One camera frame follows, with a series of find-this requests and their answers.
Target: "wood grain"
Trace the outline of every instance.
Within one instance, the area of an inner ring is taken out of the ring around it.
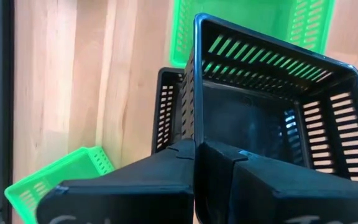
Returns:
[[[15,8],[14,181],[80,146],[102,145],[117,168],[148,156],[173,0]],[[326,54],[358,68],[358,1],[336,1]]]

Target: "basket bottom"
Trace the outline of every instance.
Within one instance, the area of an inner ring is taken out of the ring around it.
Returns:
[[[249,152],[283,161],[291,160],[284,112],[291,101],[254,91],[205,82],[204,136]]]

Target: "green plastic basket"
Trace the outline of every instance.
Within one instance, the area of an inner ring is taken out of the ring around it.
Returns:
[[[333,8],[334,0],[175,0],[171,64],[185,67],[200,12],[323,54]]]
[[[35,209],[41,198],[63,180],[92,179],[114,170],[99,146],[79,148],[36,173],[9,186],[6,198],[27,224],[37,223]]]

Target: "wooden table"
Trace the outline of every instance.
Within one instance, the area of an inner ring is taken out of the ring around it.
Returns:
[[[80,146],[102,145],[116,167],[150,155],[173,0],[15,7],[14,181]],[[326,54],[358,68],[358,0],[336,1]]]

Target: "plastic basket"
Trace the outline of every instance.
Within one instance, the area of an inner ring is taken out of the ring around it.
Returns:
[[[181,139],[180,85],[184,69],[161,68],[155,96],[152,154]]]
[[[101,147],[79,148],[5,190],[5,196],[25,223],[37,223],[41,198],[63,180],[91,179],[114,170]]]
[[[170,61],[184,68],[193,46],[193,19],[206,12],[323,54],[334,0],[175,0]]]
[[[182,138],[358,180],[356,68],[207,14],[195,33]]]

